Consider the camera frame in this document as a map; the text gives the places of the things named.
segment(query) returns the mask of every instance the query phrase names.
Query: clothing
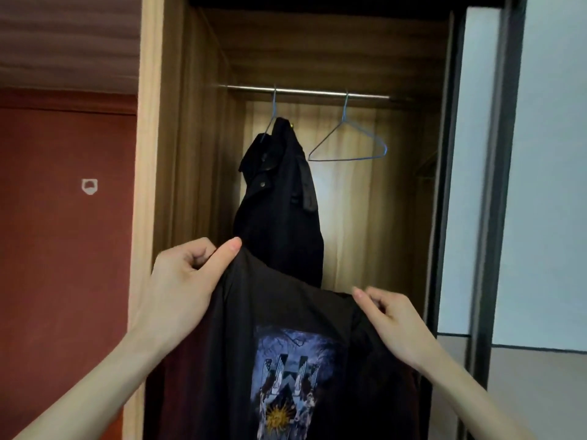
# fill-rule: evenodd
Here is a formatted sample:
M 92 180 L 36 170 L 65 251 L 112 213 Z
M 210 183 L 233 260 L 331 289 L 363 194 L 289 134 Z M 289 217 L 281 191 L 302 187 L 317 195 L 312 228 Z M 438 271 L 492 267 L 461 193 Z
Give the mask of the clothing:
M 269 267 L 319 288 L 324 241 L 318 201 L 290 122 L 278 117 L 272 134 L 259 134 L 238 170 L 246 194 L 234 220 L 234 236 Z
M 160 440 L 419 437 L 413 371 L 352 298 L 245 248 L 163 364 Z

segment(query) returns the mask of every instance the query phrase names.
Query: white label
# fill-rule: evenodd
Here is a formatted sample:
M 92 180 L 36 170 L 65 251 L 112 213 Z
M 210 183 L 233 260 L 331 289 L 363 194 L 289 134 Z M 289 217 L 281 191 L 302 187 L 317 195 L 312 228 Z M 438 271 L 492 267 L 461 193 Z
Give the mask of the white label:
M 92 195 L 98 191 L 98 179 L 82 179 L 82 191 L 87 195 Z

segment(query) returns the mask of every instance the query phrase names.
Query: white ceiling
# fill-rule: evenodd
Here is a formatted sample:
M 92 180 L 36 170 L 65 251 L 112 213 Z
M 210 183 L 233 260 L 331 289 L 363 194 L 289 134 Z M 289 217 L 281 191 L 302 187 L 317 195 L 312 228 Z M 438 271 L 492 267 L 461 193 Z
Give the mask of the white ceiling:
M 0 0 L 0 87 L 136 94 L 141 0 Z

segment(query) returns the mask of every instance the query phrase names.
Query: fingernail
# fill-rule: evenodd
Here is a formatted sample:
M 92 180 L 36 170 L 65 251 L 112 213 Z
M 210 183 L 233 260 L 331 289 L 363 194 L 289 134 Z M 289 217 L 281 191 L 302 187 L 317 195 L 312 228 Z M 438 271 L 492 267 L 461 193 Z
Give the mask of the fingernail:
M 361 299 L 364 295 L 365 294 L 364 294 L 363 290 L 361 290 L 360 288 L 353 287 L 353 296 L 356 299 Z
M 240 237 L 233 237 L 230 241 L 228 241 L 228 246 L 233 250 L 233 251 L 238 251 L 241 248 L 242 245 L 242 241 Z

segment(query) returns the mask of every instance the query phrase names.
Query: blue hanger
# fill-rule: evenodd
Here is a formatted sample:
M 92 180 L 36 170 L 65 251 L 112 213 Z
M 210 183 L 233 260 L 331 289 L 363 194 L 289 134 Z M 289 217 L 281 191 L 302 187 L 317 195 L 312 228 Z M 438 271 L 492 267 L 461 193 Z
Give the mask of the blue hanger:
M 369 132 L 368 130 L 365 130 L 362 126 L 357 125 L 354 122 L 351 122 L 350 120 L 348 120 L 346 118 L 346 104 L 349 101 L 349 94 L 346 94 L 345 97 L 345 106 L 342 108 L 342 119 L 339 122 L 338 125 L 336 125 L 334 127 L 334 129 L 329 132 L 327 134 L 327 136 L 322 140 L 322 142 L 320 142 L 312 151 L 310 151 L 310 154 L 308 154 L 308 161 L 312 161 L 312 162 L 340 162 L 340 161 L 367 161 L 370 159 L 380 159 L 382 157 L 384 157 L 387 154 L 387 145 L 385 144 L 385 142 L 380 138 L 377 137 L 375 134 L 373 134 L 372 132 Z M 353 127 L 356 130 L 359 130 L 360 132 L 362 132 L 363 134 L 368 135 L 369 137 L 373 138 L 373 140 L 375 140 L 375 143 L 377 145 L 379 145 L 380 147 L 383 148 L 383 154 L 380 154 L 378 156 L 370 156 L 370 157 L 354 157 L 352 159 L 312 159 L 312 154 L 314 153 L 314 151 L 316 151 L 320 145 L 322 145 L 329 137 L 332 133 L 334 133 L 336 130 L 338 130 L 338 128 L 340 128 L 340 126 L 342 124 L 348 124 L 351 127 Z
M 263 141 L 263 139 L 267 135 L 267 132 L 269 131 L 269 127 L 273 123 L 273 120 L 275 120 L 275 117 L 277 117 L 277 103 L 275 103 L 275 95 L 276 94 L 277 94 L 277 87 L 275 86 L 274 89 L 273 89 L 273 114 L 271 114 L 271 119 L 269 120 L 269 125 L 267 125 L 267 129 L 263 133 L 263 137 L 260 138 L 260 142 L 259 143 L 261 143 Z

